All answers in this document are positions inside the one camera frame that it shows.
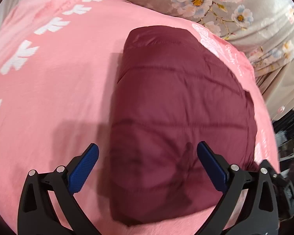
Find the maroon quilted down jacket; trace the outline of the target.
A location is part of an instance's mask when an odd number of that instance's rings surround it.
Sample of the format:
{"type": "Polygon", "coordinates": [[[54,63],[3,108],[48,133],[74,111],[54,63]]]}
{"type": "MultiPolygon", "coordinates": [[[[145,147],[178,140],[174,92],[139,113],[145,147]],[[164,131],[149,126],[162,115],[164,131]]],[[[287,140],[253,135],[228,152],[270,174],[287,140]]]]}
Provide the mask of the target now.
{"type": "Polygon", "coordinates": [[[132,30],[111,103],[110,211],[127,226],[217,204],[196,154],[205,141],[228,163],[255,170],[254,105],[233,72],[189,31],[132,30]]]}

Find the cluttered shelf items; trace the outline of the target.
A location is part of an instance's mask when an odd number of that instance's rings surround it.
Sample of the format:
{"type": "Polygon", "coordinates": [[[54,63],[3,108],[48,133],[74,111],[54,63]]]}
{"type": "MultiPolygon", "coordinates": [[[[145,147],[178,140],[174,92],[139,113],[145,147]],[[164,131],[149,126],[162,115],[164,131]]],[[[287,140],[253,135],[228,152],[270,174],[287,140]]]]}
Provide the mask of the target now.
{"type": "Polygon", "coordinates": [[[280,171],[294,186],[294,109],[273,122],[280,171]]]}

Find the beige curtain right side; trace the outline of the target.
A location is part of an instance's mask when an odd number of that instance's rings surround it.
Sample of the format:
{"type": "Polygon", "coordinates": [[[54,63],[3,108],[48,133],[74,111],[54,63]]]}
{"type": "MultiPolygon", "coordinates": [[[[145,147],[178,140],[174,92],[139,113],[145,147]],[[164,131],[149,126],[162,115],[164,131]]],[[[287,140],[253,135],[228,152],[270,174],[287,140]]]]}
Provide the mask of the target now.
{"type": "Polygon", "coordinates": [[[294,60],[274,72],[258,77],[256,83],[271,120],[279,120],[294,109],[294,60]]]}

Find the pink blanket with white bows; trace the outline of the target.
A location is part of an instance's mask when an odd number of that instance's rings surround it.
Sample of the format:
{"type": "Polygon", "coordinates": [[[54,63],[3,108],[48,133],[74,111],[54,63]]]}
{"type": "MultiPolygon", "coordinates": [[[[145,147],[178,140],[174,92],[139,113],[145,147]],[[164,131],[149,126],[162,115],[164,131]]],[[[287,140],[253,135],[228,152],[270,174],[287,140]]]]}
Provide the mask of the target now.
{"type": "Polygon", "coordinates": [[[232,70],[254,102],[254,159],[279,168],[252,65],[209,29],[123,0],[22,0],[0,31],[0,215],[13,231],[27,173],[52,171],[90,143],[99,146],[99,161],[76,199],[103,234],[192,234],[211,213],[130,228],[109,213],[108,119],[116,71],[130,31],[150,25],[188,30],[232,70]]]}

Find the grey floral quilt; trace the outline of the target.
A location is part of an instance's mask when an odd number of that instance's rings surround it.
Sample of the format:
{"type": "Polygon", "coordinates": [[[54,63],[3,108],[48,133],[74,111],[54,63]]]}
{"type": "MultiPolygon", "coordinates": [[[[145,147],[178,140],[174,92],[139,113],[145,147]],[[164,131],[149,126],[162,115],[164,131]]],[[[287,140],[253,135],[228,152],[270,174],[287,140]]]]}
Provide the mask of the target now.
{"type": "Polygon", "coordinates": [[[126,0],[206,27],[244,52],[258,76],[294,59],[293,0],[126,0]]]}

